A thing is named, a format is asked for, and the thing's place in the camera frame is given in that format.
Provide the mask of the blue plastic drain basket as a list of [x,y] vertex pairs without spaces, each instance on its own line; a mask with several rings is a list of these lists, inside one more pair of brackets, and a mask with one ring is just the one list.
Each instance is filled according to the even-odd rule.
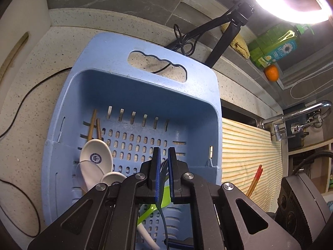
[[[116,204],[108,186],[79,196],[75,163],[97,109],[112,170],[126,175]],[[174,147],[189,171],[182,182],[188,204],[164,212],[168,235],[193,238],[195,249],[224,247],[209,186],[221,181],[222,114],[217,76],[208,67],[148,42],[100,33],[85,47],[62,88],[42,164],[47,229],[30,249],[139,249],[137,218],[144,203],[142,163],[161,151],[161,167]]]

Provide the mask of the striped yellow dish cloth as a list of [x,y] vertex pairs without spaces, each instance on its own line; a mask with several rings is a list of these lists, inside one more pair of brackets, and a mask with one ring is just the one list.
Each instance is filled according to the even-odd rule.
[[275,212],[283,177],[281,142],[268,131],[222,119],[222,177],[246,193],[259,166],[263,172],[251,200],[265,212]]

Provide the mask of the green dish soap bottle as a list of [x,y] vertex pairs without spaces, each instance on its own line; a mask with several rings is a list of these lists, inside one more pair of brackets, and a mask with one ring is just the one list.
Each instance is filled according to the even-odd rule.
[[248,44],[250,60],[259,69],[276,63],[297,49],[301,35],[307,30],[314,34],[308,24],[279,23],[273,26]]

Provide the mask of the white cutting board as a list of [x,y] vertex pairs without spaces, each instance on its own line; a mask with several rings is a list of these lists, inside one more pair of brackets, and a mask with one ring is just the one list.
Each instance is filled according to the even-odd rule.
[[50,29],[47,0],[12,0],[1,17],[1,104],[26,58]]

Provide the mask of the orange fruit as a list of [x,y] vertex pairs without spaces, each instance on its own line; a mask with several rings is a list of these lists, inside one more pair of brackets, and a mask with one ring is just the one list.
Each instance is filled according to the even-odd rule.
[[273,64],[266,67],[263,72],[270,82],[276,82],[279,79],[278,68]]

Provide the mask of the yellow sponge cloth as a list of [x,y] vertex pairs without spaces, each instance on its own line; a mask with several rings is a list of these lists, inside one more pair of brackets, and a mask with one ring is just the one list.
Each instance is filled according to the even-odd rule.
[[230,43],[230,47],[240,54],[244,59],[250,58],[250,52],[244,38],[238,33]]

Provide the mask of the green plastic spoon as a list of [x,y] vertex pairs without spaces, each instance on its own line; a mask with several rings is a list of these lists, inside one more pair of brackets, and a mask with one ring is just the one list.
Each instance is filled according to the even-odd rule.
[[[161,208],[166,207],[167,205],[169,205],[171,202],[171,198],[170,198],[170,188],[169,186],[165,186],[164,187],[164,192],[163,192],[163,199],[162,199],[162,204],[161,204]],[[154,211],[157,210],[157,206],[155,204],[150,204],[147,208],[147,210],[139,216],[137,224],[141,224],[146,218],[148,218],[148,216],[150,216],[152,213],[154,213]]]

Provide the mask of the white ceramic spoon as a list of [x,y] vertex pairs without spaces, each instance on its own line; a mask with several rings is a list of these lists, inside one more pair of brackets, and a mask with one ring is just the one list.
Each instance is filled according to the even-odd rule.
[[100,139],[88,141],[80,153],[76,168],[78,184],[85,192],[98,184],[103,175],[112,171],[113,157],[107,144]]
[[[108,172],[102,176],[100,183],[106,184],[108,186],[107,200],[113,201],[115,204],[121,196],[123,186],[126,186],[125,180],[127,177],[119,172]],[[141,216],[138,218],[137,222],[137,231],[140,237],[146,242],[150,249],[161,249],[160,246],[152,239],[149,232],[143,225],[143,221],[152,214],[152,205],[148,206],[148,209],[145,213],[148,212],[144,218]]]

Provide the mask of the chrome kitchen faucet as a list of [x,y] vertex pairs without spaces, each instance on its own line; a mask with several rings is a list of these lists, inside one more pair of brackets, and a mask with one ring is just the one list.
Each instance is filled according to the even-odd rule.
[[269,119],[260,119],[258,128],[269,131],[274,142],[293,138],[304,129],[313,126],[320,128],[324,119],[332,111],[332,102],[323,100],[285,115],[276,115]]

